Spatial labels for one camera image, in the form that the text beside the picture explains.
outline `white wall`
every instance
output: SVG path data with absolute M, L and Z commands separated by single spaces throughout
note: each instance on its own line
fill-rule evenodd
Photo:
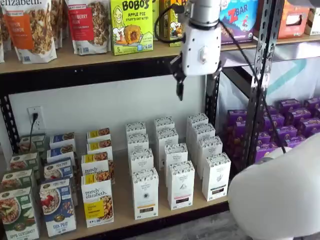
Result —
M 113 149 L 121 150 L 126 147 L 126 123 L 145 121 L 151 134 L 159 117 L 173 116 L 179 137 L 185 137 L 187 116 L 203 111 L 205 80 L 187 78 L 183 101 L 176 96 L 176 85 L 168 75 L 19 93 L 10 101 L 20 136 L 30 134 L 27 108 L 42 106 L 47 135 L 76 132 L 77 151 L 84 154 L 87 131 L 110 127 Z

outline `yellow bobo's box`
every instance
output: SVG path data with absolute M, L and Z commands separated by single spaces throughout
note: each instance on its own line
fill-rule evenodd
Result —
M 111 0 L 114 55 L 152 51 L 152 0 Z

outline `floor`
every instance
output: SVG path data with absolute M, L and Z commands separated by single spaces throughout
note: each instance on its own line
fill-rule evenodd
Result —
M 320 240 L 320 233 L 295 240 Z M 237 226 L 230 212 L 204 217 L 126 240 L 251 240 Z

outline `purple snack box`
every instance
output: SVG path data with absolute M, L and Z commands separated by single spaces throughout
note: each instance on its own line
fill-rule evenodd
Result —
M 266 157 L 269 153 L 273 152 L 278 148 L 275 142 L 263 143 L 256 147 L 255 162 Z
M 312 130 L 320 129 L 320 119 L 317 117 L 300 121 L 299 134 L 308 138 Z
M 257 145 L 269 143 L 270 138 L 271 136 L 266 131 L 259 132 Z
M 286 125 L 293 125 L 296 128 L 299 127 L 300 120 L 311 118 L 311 112 L 306 108 L 298 108 L 292 111 L 289 111 L 285 117 Z
M 304 101 L 304 106 L 312 113 L 320 107 L 320 97 L 310 98 Z
M 285 116 L 287 112 L 301 108 L 301 104 L 298 100 L 291 98 L 279 101 L 278 108 L 279 112 Z
M 304 140 L 306 140 L 306 138 L 302 135 L 294 136 L 291 139 L 285 140 L 284 145 L 293 149 L 296 146 L 298 146 L 300 143 L 302 143 Z

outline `purely elizabeth granola bag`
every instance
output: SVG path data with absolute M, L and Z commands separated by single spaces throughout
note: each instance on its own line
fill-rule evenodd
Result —
M 109 0 L 66 0 L 74 54 L 111 50 Z
M 48 63 L 57 58 L 50 21 L 51 0 L 1 0 L 0 4 L 22 63 Z

